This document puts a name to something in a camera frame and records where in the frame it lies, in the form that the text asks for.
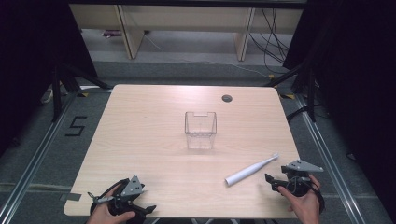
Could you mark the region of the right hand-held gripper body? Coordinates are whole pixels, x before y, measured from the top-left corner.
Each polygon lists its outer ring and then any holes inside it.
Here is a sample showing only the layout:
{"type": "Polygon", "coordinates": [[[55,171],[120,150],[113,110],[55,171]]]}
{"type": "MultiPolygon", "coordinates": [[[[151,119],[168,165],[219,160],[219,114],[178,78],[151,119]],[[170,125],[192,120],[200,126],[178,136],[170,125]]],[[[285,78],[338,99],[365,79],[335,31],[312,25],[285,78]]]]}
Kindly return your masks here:
{"type": "Polygon", "coordinates": [[[302,197],[312,187],[312,180],[309,174],[312,172],[323,172],[323,168],[307,161],[296,160],[282,166],[281,172],[288,179],[286,189],[294,196],[302,197]]]}

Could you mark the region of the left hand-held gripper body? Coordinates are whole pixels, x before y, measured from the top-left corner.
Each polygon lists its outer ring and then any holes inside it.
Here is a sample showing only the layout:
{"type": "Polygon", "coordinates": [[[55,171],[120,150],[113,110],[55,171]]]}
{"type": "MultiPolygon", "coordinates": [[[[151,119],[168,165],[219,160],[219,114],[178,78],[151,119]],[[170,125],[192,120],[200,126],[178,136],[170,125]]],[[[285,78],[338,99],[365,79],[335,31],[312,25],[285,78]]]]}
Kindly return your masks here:
{"type": "Polygon", "coordinates": [[[145,185],[134,175],[131,178],[125,178],[113,184],[100,196],[94,196],[89,192],[88,195],[92,198],[90,213],[100,203],[108,203],[109,212],[113,216],[130,211],[137,213],[136,208],[138,205],[134,204],[134,200],[143,193],[143,187],[145,185]]]}

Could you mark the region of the white electric toothbrush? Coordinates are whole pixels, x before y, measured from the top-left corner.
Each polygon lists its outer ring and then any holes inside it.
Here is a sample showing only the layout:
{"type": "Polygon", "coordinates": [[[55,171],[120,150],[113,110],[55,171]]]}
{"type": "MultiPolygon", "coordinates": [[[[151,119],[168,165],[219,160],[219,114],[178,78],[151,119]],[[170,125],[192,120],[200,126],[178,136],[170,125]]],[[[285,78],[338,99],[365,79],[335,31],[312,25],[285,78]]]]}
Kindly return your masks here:
{"type": "Polygon", "coordinates": [[[266,159],[264,161],[259,161],[256,162],[252,165],[250,165],[249,167],[246,167],[228,177],[225,178],[225,182],[227,184],[228,187],[238,183],[239,181],[257,173],[258,171],[260,171],[260,169],[262,167],[264,167],[266,164],[270,163],[271,161],[275,161],[277,160],[279,157],[278,153],[273,154],[269,159],[266,159]]]}

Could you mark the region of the clear plastic container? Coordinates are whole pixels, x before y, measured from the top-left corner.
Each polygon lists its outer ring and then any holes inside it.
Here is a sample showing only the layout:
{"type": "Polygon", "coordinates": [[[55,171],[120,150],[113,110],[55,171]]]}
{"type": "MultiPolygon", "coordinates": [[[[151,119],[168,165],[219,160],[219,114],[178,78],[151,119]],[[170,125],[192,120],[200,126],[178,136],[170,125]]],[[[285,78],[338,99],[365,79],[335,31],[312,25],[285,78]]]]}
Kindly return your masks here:
{"type": "Polygon", "coordinates": [[[186,112],[185,134],[188,149],[211,149],[217,134],[217,113],[186,112]]]}

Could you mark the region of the person's right hand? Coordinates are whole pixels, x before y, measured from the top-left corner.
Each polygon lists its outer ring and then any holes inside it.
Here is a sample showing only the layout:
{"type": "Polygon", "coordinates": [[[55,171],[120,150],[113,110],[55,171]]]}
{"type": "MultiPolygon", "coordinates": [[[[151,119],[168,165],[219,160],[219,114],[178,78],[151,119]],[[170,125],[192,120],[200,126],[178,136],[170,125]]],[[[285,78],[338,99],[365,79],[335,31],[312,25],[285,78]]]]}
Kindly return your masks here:
{"type": "Polygon", "coordinates": [[[303,224],[319,224],[320,202],[312,189],[302,197],[295,197],[287,189],[281,187],[279,192],[290,203],[288,211],[293,212],[303,224]]]}

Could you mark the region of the person's left hand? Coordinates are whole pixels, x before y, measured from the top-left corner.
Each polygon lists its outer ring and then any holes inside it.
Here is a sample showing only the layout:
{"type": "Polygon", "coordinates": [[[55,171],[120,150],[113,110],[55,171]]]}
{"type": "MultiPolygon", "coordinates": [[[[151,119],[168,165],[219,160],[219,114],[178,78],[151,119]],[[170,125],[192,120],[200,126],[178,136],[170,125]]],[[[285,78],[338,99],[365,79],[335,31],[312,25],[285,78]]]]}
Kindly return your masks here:
{"type": "Polygon", "coordinates": [[[98,204],[89,216],[86,224],[122,224],[135,217],[135,212],[125,212],[121,215],[113,216],[108,209],[108,203],[98,204]]]}

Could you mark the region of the grey tape strip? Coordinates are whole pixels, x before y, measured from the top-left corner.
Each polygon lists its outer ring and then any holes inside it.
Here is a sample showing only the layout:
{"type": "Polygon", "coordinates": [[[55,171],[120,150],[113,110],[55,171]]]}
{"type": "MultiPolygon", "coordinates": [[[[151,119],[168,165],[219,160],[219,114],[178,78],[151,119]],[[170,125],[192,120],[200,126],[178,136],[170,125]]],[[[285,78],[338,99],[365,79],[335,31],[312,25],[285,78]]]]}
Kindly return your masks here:
{"type": "Polygon", "coordinates": [[[79,199],[81,198],[80,194],[76,194],[76,193],[65,193],[62,194],[60,197],[60,200],[62,202],[66,202],[66,201],[74,201],[74,202],[78,202],[79,199]]]}

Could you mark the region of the black metal stand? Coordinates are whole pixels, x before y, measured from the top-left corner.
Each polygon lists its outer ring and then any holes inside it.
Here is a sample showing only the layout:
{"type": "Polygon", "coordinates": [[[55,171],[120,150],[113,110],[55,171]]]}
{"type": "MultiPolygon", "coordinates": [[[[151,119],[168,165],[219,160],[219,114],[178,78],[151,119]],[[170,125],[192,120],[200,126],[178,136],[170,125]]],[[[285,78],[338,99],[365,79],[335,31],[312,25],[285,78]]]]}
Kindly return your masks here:
{"type": "Polygon", "coordinates": [[[293,84],[291,85],[292,92],[305,92],[307,96],[307,105],[300,108],[300,111],[306,112],[308,117],[311,118],[313,122],[315,122],[315,74],[308,65],[301,63],[289,70],[289,72],[286,74],[274,78],[267,84],[264,84],[264,87],[274,87],[291,77],[295,77],[293,84]]]}
{"type": "Polygon", "coordinates": [[[112,86],[99,80],[96,76],[91,76],[81,69],[61,63],[54,67],[52,71],[52,93],[53,93],[53,119],[56,121],[62,114],[63,103],[61,100],[61,85],[64,85],[67,92],[77,93],[81,87],[76,81],[76,77],[82,77],[101,89],[111,90],[112,86]]]}

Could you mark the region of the light wooden shelf unit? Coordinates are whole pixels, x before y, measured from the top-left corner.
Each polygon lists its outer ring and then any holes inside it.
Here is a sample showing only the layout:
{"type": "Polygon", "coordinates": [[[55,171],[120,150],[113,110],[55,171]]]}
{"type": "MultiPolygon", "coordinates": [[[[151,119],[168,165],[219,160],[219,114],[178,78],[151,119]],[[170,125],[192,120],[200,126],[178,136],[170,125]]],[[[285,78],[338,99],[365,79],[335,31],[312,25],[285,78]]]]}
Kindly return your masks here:
{"type": "Polygon", "coordinates": [[[224,32],[234,34],[237,60],[245,60],[252,33],[292,35],[300,9],[258,7],[163,7],[77,4],[70,6],[81,29],[119,30],[127,56],[135,58],[146,31],[224,32]]]}

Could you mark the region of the aluminium floor rail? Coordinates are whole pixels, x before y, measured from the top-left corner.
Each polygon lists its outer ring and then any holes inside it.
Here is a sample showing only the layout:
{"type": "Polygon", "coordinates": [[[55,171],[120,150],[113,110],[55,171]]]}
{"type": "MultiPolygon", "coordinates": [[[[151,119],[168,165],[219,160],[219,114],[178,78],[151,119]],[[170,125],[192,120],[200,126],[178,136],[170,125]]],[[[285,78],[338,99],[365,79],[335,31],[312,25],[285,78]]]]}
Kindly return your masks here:
{"type": "Polygon", "coordinates": [[[40,142],[40,145],[36,149],[34,156],[28,163],[27,167],[21,175],[21,178],[12,189],[6,202],[2,206],[2,209],[0,210],[0,224],[9,224],[14,217],[14,214],[16,213],[19,205],[21,204],[21,201],[26,191],[28,190],[33,178],[35,177],[35,174],[37,173],[42,161],[45,159],[50,149],[51,143],[53,142],[57,132],[59,132],[60,127],[64,123],[66,112],[76,98],[77,95],[75,93],[69,93],[65,97],[64,105],[61,107],[60,115],[55,121],[50,124],[45,136],[40,142]]]}
{"type": "Polygon", "coordinates": [[[331,152],[318,128],[318,125],[311,119],[307,112],[303,114],[304,122],[311,133],[311,136],[317,146],[318,153],[320,154],[328,174],[334,184],[334,188],[346,209],[352,224],[367,224],[366,219],[363,217],[361,209],[355,200],[351,190],[340,173],[339,168],[331,155],[331,152]]]}

